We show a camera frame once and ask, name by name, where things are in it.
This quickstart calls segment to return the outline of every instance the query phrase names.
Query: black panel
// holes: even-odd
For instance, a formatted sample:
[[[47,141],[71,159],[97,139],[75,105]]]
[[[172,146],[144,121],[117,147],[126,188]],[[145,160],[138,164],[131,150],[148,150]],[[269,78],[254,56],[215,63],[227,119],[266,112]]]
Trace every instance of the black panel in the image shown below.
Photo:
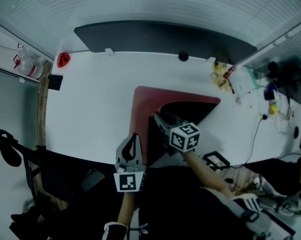
[[[61,84],[63,81],[62,75],[50,74],[48,76],[48,89],[59,91],[61,89]]]
[[[182,120],[198,125],[219,103],[206,103],[195,101],[179,101],[165,104],[161,113],[178,116]]]
[[[301,104],[301,79],[279,87],[278,90],[288,98],[291,98]]]
[[[192,57],[215,57],[219,62],[236,64],[257,51],[229,35],[159,21],[109,21],[76,27],[74,32],[93,53],[103,53],[106,48],[116,52],[186,52]]]

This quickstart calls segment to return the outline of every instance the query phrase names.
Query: black chair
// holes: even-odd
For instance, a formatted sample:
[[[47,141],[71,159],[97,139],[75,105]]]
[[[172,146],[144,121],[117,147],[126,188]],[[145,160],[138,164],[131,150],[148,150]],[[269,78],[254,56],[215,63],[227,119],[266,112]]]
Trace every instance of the black chair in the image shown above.
[[[35,194],[33,178],[41,173],[43,189],[49,194],[66,201],[69,205],[74,199],[92,189],[105,177],[112,177],[116,172],[114,165],[78,159],[46,149],[45,146],[36,146],[31,150],[18,143],[7,131],[0,129],[0,152],[3,159],[10,166],[19,167],[24,157],[26,179],[29,188]],[[37,165],[32,170],[28,161]]]

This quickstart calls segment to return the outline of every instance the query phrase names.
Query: black sleeve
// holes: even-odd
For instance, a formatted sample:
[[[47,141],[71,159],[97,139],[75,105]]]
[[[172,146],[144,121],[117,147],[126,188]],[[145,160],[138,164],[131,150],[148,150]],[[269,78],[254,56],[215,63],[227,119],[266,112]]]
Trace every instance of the black sleeve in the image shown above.
[[[104,231],[102,240],[123,240],[127,232],[127,227],[117,222],[109,222],[105,224]]]
[[[202,217],[205,218],[205,220],[199,215],[197,218],[201,218],[200,224],[207,229],[205,231],[205,239],[254,239],[255,233],[247,228],[246,222],[238,218],[213,192],[206,188],[200,188],[199,191],[197,213],[204,215]],[[231,198],[231,200],[237,204],[241,203],[242,199],[242,197],[235,197],[234,200]]]

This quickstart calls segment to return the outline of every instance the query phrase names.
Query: wire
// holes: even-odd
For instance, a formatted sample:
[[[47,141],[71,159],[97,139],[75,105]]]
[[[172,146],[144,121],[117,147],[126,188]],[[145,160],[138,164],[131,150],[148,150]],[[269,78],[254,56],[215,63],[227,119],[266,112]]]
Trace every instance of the wire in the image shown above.
[[[287,113],[286,115],[284,115],[282,112],[281,112],[281,108],[282,108],[282,96],[280,94],[280,91],[279,89],[277,88],[277,86],[273,83],[273,85],[275,86],[277,92],[278,92],[278,97],[279,97],[279,104],[278,104],[278,114],[276,115],[276,118],[275,118],[275,121],[274,121],[274,127],[277,131],[278,134],[282,134],[282,135],[285,135],[285,134],[289,134],[291,132],[291,124],[290,124],[290,119],[288,118],[287,119],[287,116],[289,114],[289,111],[292,109],[291,106],[290,106],[290,102],[288,101],[288,109],[287,109]],[[286,120],[288,122],[288,125],[287,125],[287,128],[288,130],[287,131],[282,131],[282,130],[279,130],[276,126],[276,123],[277,123],[277,118],[280,117],[280,121],[283,121],[283,120]]]
[[[246,165],[252,158],[252,155],[253,155],[253,150],[254,150],[254,144],[255,144],[255,139],[256,139],[256,136],[257,136],[257,132],[259,131],[259,127],[260,127],[260,124],[261,124],[261,121],[263,120],[263,118],[261,118],[258,122],[258,125],[257,125],[257,128],[256,128],[256,132],[255,132],[255,135],[254,135],[254,138],[252,139],[252,145],[251,145],[251,151],[250,151],[250,155],[248,157],[248,159],[246,160],[245,163],[243,163],[241,166],[239,167],[234,167],[234,166],[231,166],[232,168],[234,169],[239,169],[239,168],[242,168],[244,165]]]
[[[270,197],[271,197],[271,196],[274,196],[274,194],[269,194],[269,193],[265,190],[265,188],[264,188],[263,185],[262,185],[261,178],[259,178],[259,181],[260,181],[260,186],[261,186],[262,190],[266,193],[266,195],[267,195],[267,196],[270,196]],[[228,182],[228,183],[230,183],[230,184],[234,184],[235,186],[237,186],[238,188],[240,188],[240,190],[242,190],[242,191],[248,193],[248,191],[247,191],[245,188],[243,188],[243,187],[239,186],[238,184],[236,184],[232,178],[228,178],[228,179],[226,180],[226,182]],[[291,213],[294,214],[294,215],[301,215],[301,210],[293,211],[293,210],[288,209],[286,206],[282,205],[282,203],[283,203],[285,200],[289,199],[289,198],[290,198],[290,197],[288,196],[288,197],[285,198],[281,203],[278,203],[276,200],[272,199],[274,202],[277,203],[277,205],[278,205],[277,208],[275,208],[275,207],[269,205],[268,203],[264,202],[264,201],[261,200],[260,198],[258,198],[258,200],[259,200],[260,202],[262,202],[263,204],[267,205],[268,207],[272,208],[275,212],[278,212],[278,209],[279,209],[280,207],[283,207],[284,209],[286,209],[287,211],[291,212]]]
[[[6,46],[2,46],[2,45],[0,45],[0,47],[2,47],[2,48],[6,48],[6,49],[9,49],[9,50],[12,50],[12,51],[20,52],[19,50],[12,49],[12,48],[8,48],[8,47],[6,47]]]
[[[116,54],[117,54],[117,51],[115,51],[113,55],[110,55],[110,54],[109,54],[108,56],[109,56],[109,57],[114,57]]]
[[[290,156],[290,155],[299,155],[299,156],[301,156],[300,153],[288,153],[288,154],[285,154],[285,155],[281,156],[280,158],[275,158],[275,159],[281,160],[281,159],[283,159],[284,157],[287,157],[287,156]]]

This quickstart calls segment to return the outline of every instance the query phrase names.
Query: small box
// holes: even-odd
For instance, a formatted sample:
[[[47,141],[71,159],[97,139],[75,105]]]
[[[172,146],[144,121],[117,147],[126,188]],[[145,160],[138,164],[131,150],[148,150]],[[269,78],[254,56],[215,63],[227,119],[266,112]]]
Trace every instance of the small box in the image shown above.
[[[192,122],[170,129],[169,145],[187,152],[198,146],[201,130]]]
[[[145,173],[138,172],[118,172],[114,173],[117,192],[139,192],[142,190]]]

